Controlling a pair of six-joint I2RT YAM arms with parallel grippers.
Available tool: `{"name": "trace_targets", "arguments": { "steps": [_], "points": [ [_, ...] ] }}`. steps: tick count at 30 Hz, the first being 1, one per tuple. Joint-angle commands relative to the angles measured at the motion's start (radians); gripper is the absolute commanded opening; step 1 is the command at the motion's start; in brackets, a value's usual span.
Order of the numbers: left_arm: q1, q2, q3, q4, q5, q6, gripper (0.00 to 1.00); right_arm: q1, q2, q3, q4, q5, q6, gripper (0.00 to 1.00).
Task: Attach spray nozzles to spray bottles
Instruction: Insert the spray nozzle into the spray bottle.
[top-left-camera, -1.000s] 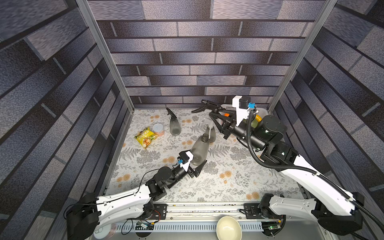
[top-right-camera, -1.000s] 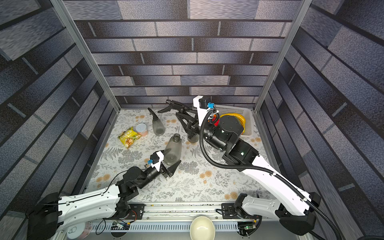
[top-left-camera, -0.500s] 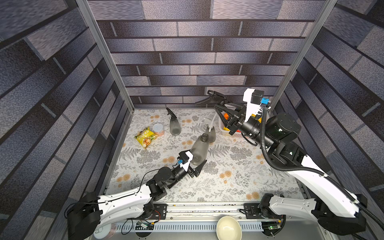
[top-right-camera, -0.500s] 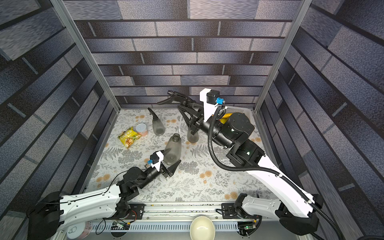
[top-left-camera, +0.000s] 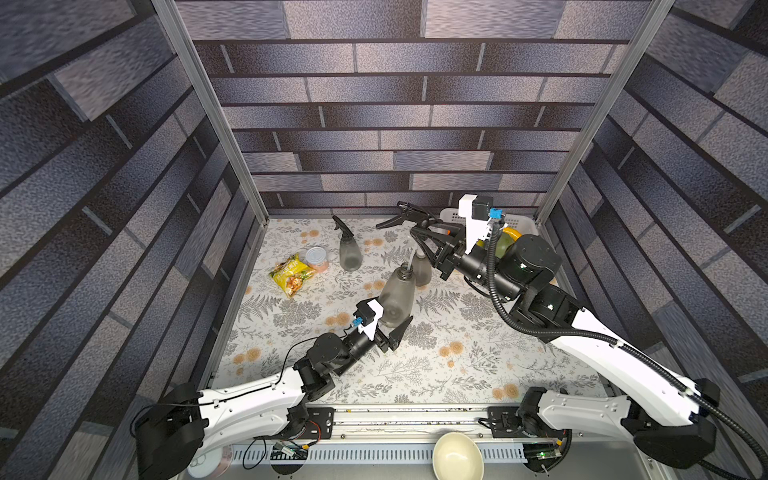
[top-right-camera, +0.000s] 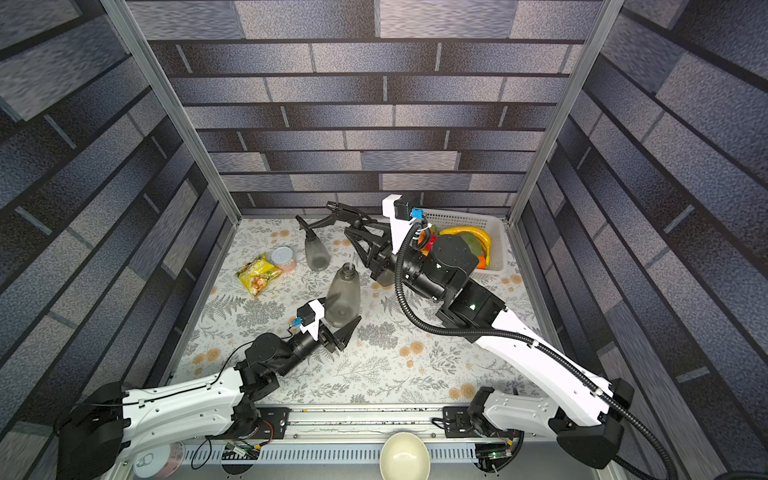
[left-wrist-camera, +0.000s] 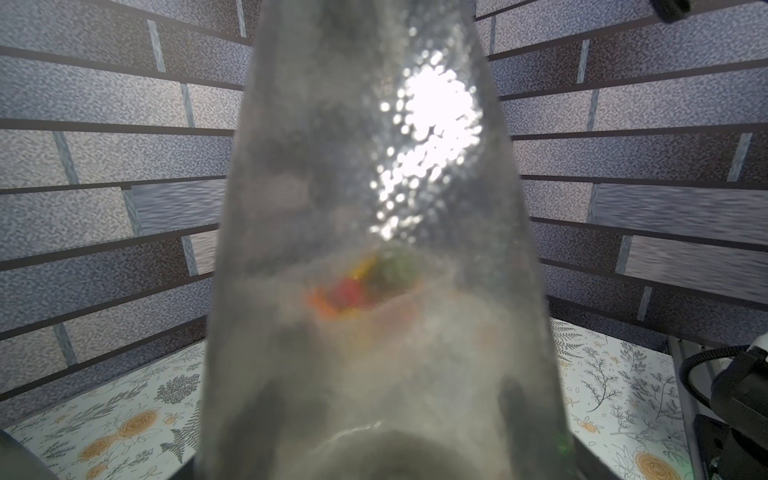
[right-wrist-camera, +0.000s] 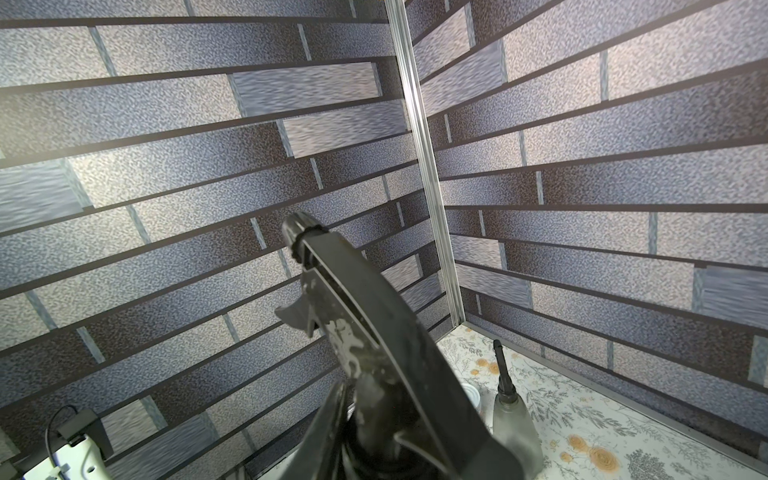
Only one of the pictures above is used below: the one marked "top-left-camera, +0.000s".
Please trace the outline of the black spray nozzle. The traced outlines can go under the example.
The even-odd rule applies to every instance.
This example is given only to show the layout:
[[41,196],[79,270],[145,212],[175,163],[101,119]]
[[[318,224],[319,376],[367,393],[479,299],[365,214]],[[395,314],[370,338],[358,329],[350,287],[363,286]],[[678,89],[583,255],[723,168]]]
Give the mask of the black spray nozzle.
[[438,218],[424,208],[405,201],[398,201],[399,212],[392,218],[384,220],[376,225],[379,230],[389,229],[412,222],[421,228],[427,228],[438,222]]
[[340,217],[333,215],[332,220],[334,221],[334,224],[335,224],[334,229],[341,231],[342,241],[347,241],[354,238],[354,233]]

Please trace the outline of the grey spray bottle front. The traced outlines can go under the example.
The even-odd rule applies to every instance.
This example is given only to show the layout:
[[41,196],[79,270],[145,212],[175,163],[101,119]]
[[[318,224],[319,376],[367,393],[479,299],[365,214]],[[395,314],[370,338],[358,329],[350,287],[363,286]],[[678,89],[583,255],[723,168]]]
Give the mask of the grey spray bottle front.
[[423,251],[417,250],[411,262],[415,286],[425,287],[432,279],[432,265]]

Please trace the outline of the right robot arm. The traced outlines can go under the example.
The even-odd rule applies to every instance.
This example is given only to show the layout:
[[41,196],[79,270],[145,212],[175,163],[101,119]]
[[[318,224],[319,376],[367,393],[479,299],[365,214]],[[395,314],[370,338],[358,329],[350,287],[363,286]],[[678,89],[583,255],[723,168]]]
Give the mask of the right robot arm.
[[673,468],[704,465],[716,446],[718,387],[662,366],[552,285],[561,259],[546,240],[523,235],[497,257],[499,223],[478,224],[478,239],[459,225],[430,229],[424,221],[411,235],[442,276],[459,272],[486,287],[505,324],[581,360],[622,392],[581,397],[532,387],[516,411],[519,428],[533,437],[587,431],[628,440]]

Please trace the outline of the grey spray bottle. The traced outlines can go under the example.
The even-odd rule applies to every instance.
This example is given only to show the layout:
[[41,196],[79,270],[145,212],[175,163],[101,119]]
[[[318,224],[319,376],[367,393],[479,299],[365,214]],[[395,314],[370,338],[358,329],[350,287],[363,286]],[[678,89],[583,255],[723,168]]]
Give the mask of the grey spray bottle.
[[410,315],[415,296],[415,277],[408,263],[397,267],[387,280],[379,303],[384,308],[380,322],[388,328],[400,326]]
[[353,272],[360,268],[363,256],[357,241],[342,237],[339,245],[339,261],[343,270]]
[[425,287],[432,279],[432,265],[423,251],[417,250],[411,262],[415,286]]

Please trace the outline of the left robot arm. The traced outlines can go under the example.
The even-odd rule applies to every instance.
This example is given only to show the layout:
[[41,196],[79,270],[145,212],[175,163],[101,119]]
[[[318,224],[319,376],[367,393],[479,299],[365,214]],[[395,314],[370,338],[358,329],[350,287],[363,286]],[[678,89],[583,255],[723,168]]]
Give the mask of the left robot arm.
[[169,479],[209,452],[248,438],[287,439],[309,422],[307,404],[334,389],[343,375],[373,347],[396,350],[413,318],[374,337],[354,330],[325,333],[281,373],[225,389],[197,390],[182,384],[134,419],[138,477]]

